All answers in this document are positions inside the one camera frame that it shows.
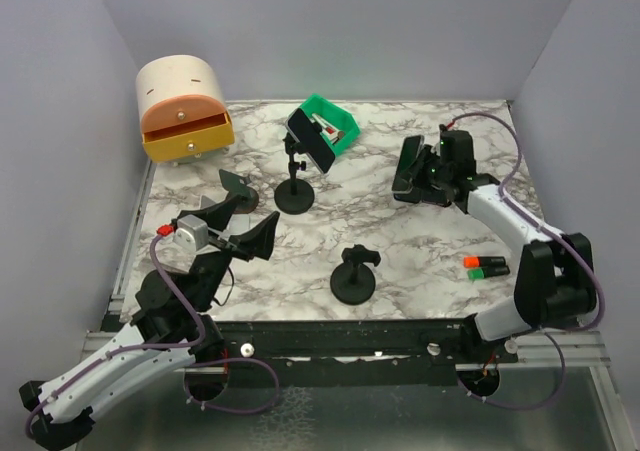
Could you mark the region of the silver folding phone stand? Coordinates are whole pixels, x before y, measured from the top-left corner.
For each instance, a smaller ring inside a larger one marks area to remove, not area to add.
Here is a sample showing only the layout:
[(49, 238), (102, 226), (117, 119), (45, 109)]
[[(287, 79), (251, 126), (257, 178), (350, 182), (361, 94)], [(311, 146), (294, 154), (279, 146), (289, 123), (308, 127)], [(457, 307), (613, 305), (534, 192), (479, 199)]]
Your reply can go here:
[[(200, 208), (205, 209), (211, 206), (216, 205), (217, 202), (213, 199), (202, 195), (200, 197)], [(216, 234), (217, 236), (221, 236), (223, 238), (228, 238), (232, 235), (240, 235), (250, 230), (250, 216), (248, 214), (234, 214), (227, 227), (220, 231), (216, 230), (212, 227), (209, 227), (209, 232), (212, 234)]]

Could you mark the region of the silver-edged phone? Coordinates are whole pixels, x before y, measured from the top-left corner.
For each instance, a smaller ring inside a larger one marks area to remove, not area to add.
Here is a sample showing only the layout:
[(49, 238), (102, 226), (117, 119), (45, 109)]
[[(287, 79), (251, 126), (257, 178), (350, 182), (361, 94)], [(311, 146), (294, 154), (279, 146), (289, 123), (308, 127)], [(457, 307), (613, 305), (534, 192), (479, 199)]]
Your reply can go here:
[(395, 198), (404, 197), (412, 192), (415, 171), (419, 168), (416, 160), (423, 147), (423, 136), (415, 135), (404, 139), (392, 183), (392, 194)]

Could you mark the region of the brown round-base phone stand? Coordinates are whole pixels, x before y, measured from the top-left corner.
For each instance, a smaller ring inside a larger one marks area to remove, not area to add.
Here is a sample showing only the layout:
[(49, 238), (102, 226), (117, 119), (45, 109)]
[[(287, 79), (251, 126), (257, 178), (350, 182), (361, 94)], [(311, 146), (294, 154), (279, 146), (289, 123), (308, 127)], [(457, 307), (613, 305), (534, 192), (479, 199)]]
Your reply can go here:
[(234, 211), (235, 214), (252, 213), (259, 204), (258, 192), (250, 186), (250, 179), (233, 172), (220, 169), (219, 177), (221, 185), (227, 191), (226, 200), (238, 197), (239, 202)]

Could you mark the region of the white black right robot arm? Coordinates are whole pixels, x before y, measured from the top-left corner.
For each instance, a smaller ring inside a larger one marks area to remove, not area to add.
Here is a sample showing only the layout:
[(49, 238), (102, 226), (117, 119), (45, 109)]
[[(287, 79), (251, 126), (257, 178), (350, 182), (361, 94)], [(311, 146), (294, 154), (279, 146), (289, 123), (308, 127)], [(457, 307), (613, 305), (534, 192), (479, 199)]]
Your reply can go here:
[(479, 172), (468, 132), (442, 126), (436, 146), (420, 135), (406, 138), (392, 193), (398, 201), (456, 206), (493, 231), (518, 261), (512, 295), (464, 319), (459, 349), (467, 360), (481, 362), (513, 335), (570, 324), (595, 310), (588, 238), (538, 223), (497, 178)]

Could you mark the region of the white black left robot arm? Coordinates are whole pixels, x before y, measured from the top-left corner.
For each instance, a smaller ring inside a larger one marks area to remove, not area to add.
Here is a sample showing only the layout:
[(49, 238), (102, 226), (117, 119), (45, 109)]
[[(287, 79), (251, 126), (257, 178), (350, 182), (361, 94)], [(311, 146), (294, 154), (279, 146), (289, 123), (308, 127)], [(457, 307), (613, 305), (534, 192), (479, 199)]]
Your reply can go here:
[(208, 314), (233, 260), (267, 261), (273, 253), (279, 212), (231, 235), (226, 229), (239, 203), (233, 196), (182, 211), (157, 229), (149, 248), (154, 269), (136, 295), (140, 309), (130, 322), (71, 370), (20, 387), (29, 412), (28, 439), (46, 450), (65, 450), (84, 439), (115, 404), (165, 374), (256, 361), (230, 356)]

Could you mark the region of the black tall phone stand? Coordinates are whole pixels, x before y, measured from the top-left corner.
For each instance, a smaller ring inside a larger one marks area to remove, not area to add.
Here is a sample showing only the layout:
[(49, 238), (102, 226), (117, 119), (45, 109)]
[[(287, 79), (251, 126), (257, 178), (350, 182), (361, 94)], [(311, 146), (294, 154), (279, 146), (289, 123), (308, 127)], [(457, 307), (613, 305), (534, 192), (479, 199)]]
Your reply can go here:
[(283, 142), (288, 156), (289, 177), (276, 187), (274, 200), (281, 212), (289, 215), (301, 215), (312, 207), (315, 200), (313, 187), (307, 181), (297, 177), (299, 171), (306, 170), (307, 163), (304, 159), (297, 161), (296, 155), (304, 155), (306, 149), (296, 140), (290, 130), (287, 131)]

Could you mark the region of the black phone on tall stand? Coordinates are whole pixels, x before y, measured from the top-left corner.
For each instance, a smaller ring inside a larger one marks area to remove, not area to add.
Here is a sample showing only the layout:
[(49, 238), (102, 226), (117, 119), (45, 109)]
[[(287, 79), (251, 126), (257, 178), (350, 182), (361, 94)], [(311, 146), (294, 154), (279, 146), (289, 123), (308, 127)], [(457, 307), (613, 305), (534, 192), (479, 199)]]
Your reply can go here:
[(286, 128), (301, 146), (301, 153), (306, 154), (322, 174), (328, 173), (334, 164), (335, 154), (301, 108), (296, 108), (289, 116)]

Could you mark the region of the orange cap marker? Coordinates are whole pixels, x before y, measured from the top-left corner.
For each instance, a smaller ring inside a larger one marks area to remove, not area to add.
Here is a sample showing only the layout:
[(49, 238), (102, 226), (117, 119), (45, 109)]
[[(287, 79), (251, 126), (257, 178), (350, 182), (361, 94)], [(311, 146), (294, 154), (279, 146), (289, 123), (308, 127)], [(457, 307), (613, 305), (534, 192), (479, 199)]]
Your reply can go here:
[(479, 267), (502, 267), (507, 261), (503, 256), (466, 256), (463, 258), (463, 266), (467, 269)]

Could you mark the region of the green cap marker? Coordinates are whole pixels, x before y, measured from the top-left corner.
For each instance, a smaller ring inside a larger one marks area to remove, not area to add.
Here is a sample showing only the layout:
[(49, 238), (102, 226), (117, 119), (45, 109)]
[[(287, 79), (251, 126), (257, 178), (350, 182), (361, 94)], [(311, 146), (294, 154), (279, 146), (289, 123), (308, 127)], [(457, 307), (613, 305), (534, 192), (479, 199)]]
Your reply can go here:
[(483, 266), (467, 270), (467, 276), (472, 281), (507, 276), (509, 274), (510, 268), (508, 266)]

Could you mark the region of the green plastic bin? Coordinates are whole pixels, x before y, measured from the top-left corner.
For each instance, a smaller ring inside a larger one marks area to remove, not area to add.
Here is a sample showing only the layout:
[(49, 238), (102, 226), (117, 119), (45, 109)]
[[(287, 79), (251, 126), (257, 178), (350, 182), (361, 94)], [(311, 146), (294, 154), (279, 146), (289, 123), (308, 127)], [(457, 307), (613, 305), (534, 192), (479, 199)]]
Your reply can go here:
[(313, 113), (317, 113), (346, 133), (346, 136), (334, 145), (323, 136), (336, 157), (341, 156), (360, 135), (360, 128), (353, 115), (319, 94), (312, 94), (300, 105), (300, 108), (310, 119)]

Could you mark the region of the items inside green bin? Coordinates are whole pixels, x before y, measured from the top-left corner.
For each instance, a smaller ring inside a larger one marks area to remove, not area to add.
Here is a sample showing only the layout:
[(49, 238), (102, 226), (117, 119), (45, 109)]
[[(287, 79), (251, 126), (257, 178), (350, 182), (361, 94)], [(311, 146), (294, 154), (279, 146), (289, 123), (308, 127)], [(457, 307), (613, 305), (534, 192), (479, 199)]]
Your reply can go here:
[(337, 128), (317, 113), (313, 113), (311, 119), (315, 124), (320, 126), (323, 136), (326, 137), (332, 145), (336, 144), (346, 136), (344, 131)]

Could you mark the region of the beige orange drawer box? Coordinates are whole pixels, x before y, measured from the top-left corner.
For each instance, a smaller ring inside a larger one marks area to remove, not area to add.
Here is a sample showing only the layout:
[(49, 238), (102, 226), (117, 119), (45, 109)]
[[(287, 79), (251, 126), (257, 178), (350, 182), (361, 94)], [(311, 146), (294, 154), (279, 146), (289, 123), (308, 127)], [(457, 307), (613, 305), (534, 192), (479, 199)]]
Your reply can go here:
[(155, 59), (140, 69), (135, 86), (141, 142), (152, 162), (198, 159), (234, 144), (228, 107), (205, 60)]

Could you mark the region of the black front rail bar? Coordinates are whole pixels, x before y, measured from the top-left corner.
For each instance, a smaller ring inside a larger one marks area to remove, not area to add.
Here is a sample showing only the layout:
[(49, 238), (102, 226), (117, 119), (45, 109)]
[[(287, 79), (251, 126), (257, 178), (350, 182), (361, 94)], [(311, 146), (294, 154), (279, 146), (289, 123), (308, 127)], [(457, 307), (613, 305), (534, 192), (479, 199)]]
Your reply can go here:
[(254, 363), (206, 366), (203, 379), (258, 388), (360, 385), (454, 386), (456, 368), (490, 358), (513, 363), (504, 341), (468, 355), (464, 319), (370, 321), (214, 321), (232, 357)]

